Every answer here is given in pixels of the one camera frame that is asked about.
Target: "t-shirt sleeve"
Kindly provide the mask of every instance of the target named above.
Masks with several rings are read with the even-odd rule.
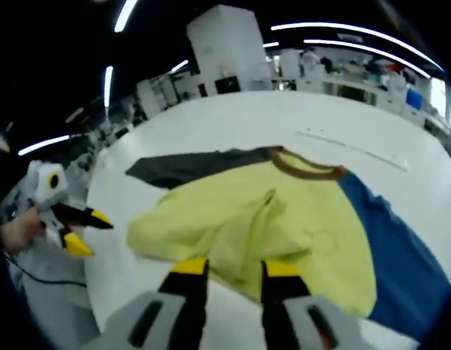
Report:
[[[126,171],[126,174],[152,186],[171,190],[206,176],[269,159],[266,149],[251,151],[231,149],[226,152],[166,155],[141,158]]]
[[[420,340],[451,295],[431,250],[354,174],[339,181],[364,226],[376,276],[377,300],[369,318]]]

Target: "clothing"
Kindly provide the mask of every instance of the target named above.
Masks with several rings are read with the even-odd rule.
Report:
[[[317,76],[317,65],[320,62],[319,56],[312,51],[307,51],[301,56],[301,65],[305,71],[305,77]]]
[[[327,57],[321,58],[321,64],[324,65],[324,68],[325,68],[327,74],[331,73],[334,70],[334,64],[333,64],[332,60],[330,60]]]
[[[208,257],[215,279],[251,298],[260,260],[291,263],[312,295],[418,339],[451,293],[424,243],[342,166],[270,147],[144,158],[127,174],[173,189],[133,219],[128,246]]]
[[[407,81],[403,75],[391,73],[390,79],[387,82],[389,92],[393,97],[405,102],[407,99]]]

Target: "human hand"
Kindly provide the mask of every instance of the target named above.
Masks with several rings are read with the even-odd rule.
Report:
[[[4,248],[10,254],[16,254],[31,245],[32,241],[45,234],[36,207],[25,211],[13,221],[0,227],[0,236]]]

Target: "brown collar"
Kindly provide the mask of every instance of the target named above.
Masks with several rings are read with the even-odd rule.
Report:
[[[284,149],[282,146],[276,146],[276,147],[269,147],[268,148],[270,159],[272,163],[281,171],[284,173],[287,173],[288,175],[298,177],[300,179],[307,179],[307,180],[338,180],[341,179],[345,173],[346,169],[343,166],[322,166],[321,164],[313,163],[307,159],[304,159],[300,155],[297,155],[293,152],[290,152],[286,149]],[[290,155],[292,157],[295,157],[296,159],[300,160],[301,162],[308,164],[309,166],[313,167],[314,169],[319,170],[327,170],[325,173],[313,173],[311,171],[305,171],[302,169],[295,168],[288,163],[285,162],[280,157],[280,153],[285,155]]]

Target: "black ceiling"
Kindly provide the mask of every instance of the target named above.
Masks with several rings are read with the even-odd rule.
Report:
[[[9,8],[0,12],[7,23],[1,40],[6,82],[1,85],[4,99],[0,103],[0,121],[4,124],[14,120],[16,128],[24,132],[24,144],[62,134],[67,128],[63,121],[102,94],[103,72],[109,64],[115,67],[112,94],[116,98],[133,91],[140,80],[165,73],[186,58],[193,61],[186,24],[218,3],[253,10],[264,41],[278,40],[281,47],[301,46],[308,37],[336,39],[332,30],[270,30],[276,24],[311,20],[373,28],[414,46],[421,45],[415,33],[409,32],[408,37],[400,33],[399,29],[411,27],[398,18],[392,22],[386,16],[389,12],[375,0],[316,4],[290,0],[138,0],[120,34],[115,34],[113,27],[124,0],[6,2]],[[425,11],[414,10],[405,3],[397,8],[420,29],[437,54],[434,58],[439,56],[442,63],[451,60],[446,55],[450,49],[445,46],[445,34],[441,34],[451,35],[446,23],[430,26],[431,19],[427,17],[429,22],[425,21]],[[431,15],[444,19],[447,14],[429,7],[428,16]],[[365,39],[367,44],[419,66],[424,63],[396,45],[372,37]],[[33,128],[36,131],[29,135]]]

